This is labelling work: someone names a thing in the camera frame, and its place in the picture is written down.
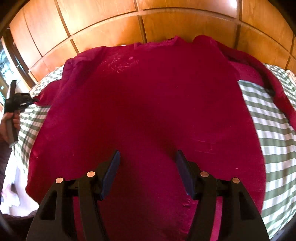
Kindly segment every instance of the green and white striped cloth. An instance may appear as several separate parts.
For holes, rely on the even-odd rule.
[[[266,67],[279,79],[296,109],[296,87],[286,71],[273,65]],[[265,159],[266,192],[261,216],[272,238],[296,212],[296,132],[267,90],[244,80],[238,83]]]
[[[39,95],[50,82],[62,78],[64,66],[46,75],[37,85],[30,90],[32,97]],[[20,170],[28,174],[29,156],[39,130],[49,111],[48,108],[42,108],[35,104],[29,106],[20,115],[21,130],[19,132],[19,142],[15,145],[13,151],[16,156],[17,165]]]

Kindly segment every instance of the shirt sleeve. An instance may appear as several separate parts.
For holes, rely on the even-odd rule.
[[[5,178],[5,170],[10,157],[12,149],[9,148],[5,141],[0,141],[0,199]]]

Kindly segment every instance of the pink object on floor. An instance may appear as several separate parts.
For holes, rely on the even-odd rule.
[[[118,173],[100,202],[110,240],[184,240],[196,201],[186,195],[174,162],[181,149],[216,178],[239,177],[261,210],[264,158],[237,84],[244,70],[229,61],[253,66],[262,85],[280,91],[259,61],[206,36],[193,43],[175,37],[99,47],[69,59],[62,79],[39,95],[39,105],[51,109],[31,151],[27,192],[41,202],[56,178],[79,178],[118,149]],[[277,101],[294,116],[287,103]],[[221,203],[212,240],[218,237]]]

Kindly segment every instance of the screw head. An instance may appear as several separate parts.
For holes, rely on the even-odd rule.
[[[59,178],[56,179],[56,183],[61,183],[61,182],[63,182],[63,180],[64,179],[62,177],[59,177]]]
[[[208,177],[209,176],[209,174],[207,172],[205,172],[205,171],[201,172],[200,175],[202,177]]]
[[[236,183],[236,184],[239,184],[239,182],[240,182],[240,180],[239,180],[237,177],[234,177],[234,178],[232,179],[232,181],[233,181],[234,183]]]
[[[95,172],[88,172],[88,173],[87,173],[87,176],[88,176],[88,177],[93,177],[95,174],[96,174]]]

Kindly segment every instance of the wooden wall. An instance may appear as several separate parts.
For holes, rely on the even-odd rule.
[[[200,34],[296,72],[295,36],[267,0],[30,0],[10,29],[38,81],[93,47]]]

